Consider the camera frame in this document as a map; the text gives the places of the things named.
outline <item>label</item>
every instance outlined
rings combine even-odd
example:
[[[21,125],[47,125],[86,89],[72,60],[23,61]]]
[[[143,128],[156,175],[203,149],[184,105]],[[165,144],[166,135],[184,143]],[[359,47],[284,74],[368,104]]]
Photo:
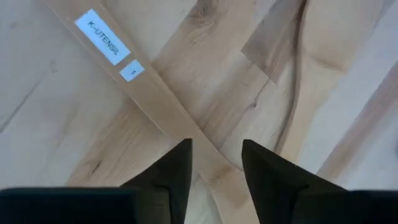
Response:
[[[75,24],[113,65],[130,54],[130,50],[93,9],[84,13]]]
[[[123,76],[127,82],[129,82],[136,78],[143,71],[145,71],[144,67],[137,60],[133,60],[120,71],[120,75]]]

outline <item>wooden strip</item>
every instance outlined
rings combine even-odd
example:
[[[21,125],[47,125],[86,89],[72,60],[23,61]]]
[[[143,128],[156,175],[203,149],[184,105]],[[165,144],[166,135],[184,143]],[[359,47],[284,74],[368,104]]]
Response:
[[[169,90],[152,65],[136,49],[128,35],[117,25],[108,11],[98,1],[49,0],[47,4],[55,11],[65,26],[88,49],[95,60],[109,73],[116,83],[137,103],[140,109],[165,134],[175,139],[194,139],[194,168],[209,184],[222,219],[239,210],[249,198],[243,173],[232,166],[212,145],[190,115]],[[103,54],[74,24],[74,21],[89,9],[94,9],[111,30],[131,51],[121,63],[112,66]],[[127,82],[119,71],[134,59],[145,71],[133,81]]]
[[[369,37],[382,1],[318,0],[305,9],[300,31],[295,101],[277,152],[296,163],[312,118]]]
[[[391,68],[387,77],[366,103],[354,124],[336,145],[317,174],[324,179],[337,179],[347,169],[353,157],[361,153],[361,145],[397,98],[398,63]]]
[[[304,0],[277,1],[242,48],[273,82],[296,54]]]

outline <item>wooden plank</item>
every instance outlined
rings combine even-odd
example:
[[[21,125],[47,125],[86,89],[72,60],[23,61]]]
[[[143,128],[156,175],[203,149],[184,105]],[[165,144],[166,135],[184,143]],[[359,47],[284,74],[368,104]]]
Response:
[[[303,145],[299,166],[313,173],[318,172],[398,60],[398,25],[395,22],[398,19],[397,12],[398,4],[395,3],[382,16],[374,32],[358,52],[348,75],[342,78],[325,104],[317,111]]]
[[[116,83],[129,94],[163,132],[177,139],[193,138],[195,140],[194,167],[210,185],[221,217],[224,221],[227,221],[231,213],[238,210],[248,199],[248,190],[244,183],[243,173],[234,168],[218,153],[152,68],[150,62],[138,53],[129,37],[100,3],[92,1],[48,1],[47,4],[114,78]],[[74,24],[74,21],[89,9],[94,9],[132,52],[119,65],[112,66]],[[145,68],[145,72],[135,78],[134,81],[126,82],[119,75],[119,70],[133,59],[140,61]]]
[[[277,152],[297,162],[312,118],[346,75],[378,19],[382,1],[312,1],[300,31],[296,96]]]
[[[360,152],[361,146],[397,99],[398,63],[391,68],[387,77],[369,99],[354,124],[336,145],[317,174],[328,180],[336,180],[347,170],[348,164],[355,155],[365,154]]]
[[[284,67],[296,55],[304,3],[277,1],[242,49],[273,82],[278,82]]]

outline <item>wood grain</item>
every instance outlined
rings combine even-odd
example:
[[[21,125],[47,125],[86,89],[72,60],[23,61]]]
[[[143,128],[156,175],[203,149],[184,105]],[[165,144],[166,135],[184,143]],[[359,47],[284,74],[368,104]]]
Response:
[[[194,167],[210,185],[222,219],[226,221],[226,217],[246,203],[249,194],[243,173],[219,154],[152,68],[150,62],[138,53],[128,36],[112,20],[107,10],[99,3],[92,1],[48,1],[47,4],[160,130],[176,139],[194,139]],[[73,23],[89,9],[94,9],[132,52],[121,65],[111,66]],[[146,70],[133,82],[126,82],[119,75],[118,70],[133,59],[140,61]]]
[[[378,19],[382,1],[310,1],[300,31],[296,96],[277,152],[297,162],[312,118],[346,75]]]
[[[277,1],[242,49],[273,82],[297,53],[304,0]]]
[[[379,85],[354,124],[336,145],[317,174],[328,180],[336,180],[347,169],[355,155],[365,154],[365,152],[360,152],[361,146],[397,98],[398,63],[391,68],[387,77]]]
[[[275,84],[241,52],[266,14],[275,9],[271,7],[275,1],[102,2],[229,161],[240,165],[245,138],[275,148],[291,107],[294,70],[288,62]],[[0,5],[0,36],[5,37],[0,46],[11,52],[11,57],[3,54],[0,62],[5,92],[0,101],[14,101],[14,106],[2,104],[0,113],[15,111],[0,133],[2,188],[118,186],[174,147],[177,140],[159,130],[41,1]],[[387,24],[384,19],[379,22],[383,31],[360,53],[366,60],[355,73],[365,77],[349,74],[344,86],[353,91],[336,89],[334,97],[327,99],[328,112],[317,113],[300,166],[317,171],[396,60],[397,9],[388,12]],[[344,106],[352,116],[342,111]],[[375,149],[362,155],[368,150],[362,148],[353,158],[360,164],[349,164],[348,178],[353,182],[345,187],[396,186],[396,144],[391,141],[396,136],[396,108],[372,132],[371,141],[378,143],[369,147]],[[191,190],[186,222],[221,223],[211,190],[196,172]],[[245,203],[233,210],[237,217],[232,219],[250,222],[254,216],[244,217],[249,207]]]
[[[358,56],[347,76],[340,80],[317,111],[303,145],[299,166],[313,173],[318,172],[398,59],[398,45],[396,45],[398,26],[395,23],[398,19],[397,10],[398,4],[395,3],[386,11],[385,16],[380,15],[377,27],[358,51]],[[384,134],[375,138],[382,141]],[[369,161],[368,165],[377,162],[377,160]],[[351,186],[365,187],[368,183],[371,181],[355,182]]]
[[[350,190],[398,189],[397,111],[398,101],[395,101],[335,182]]]

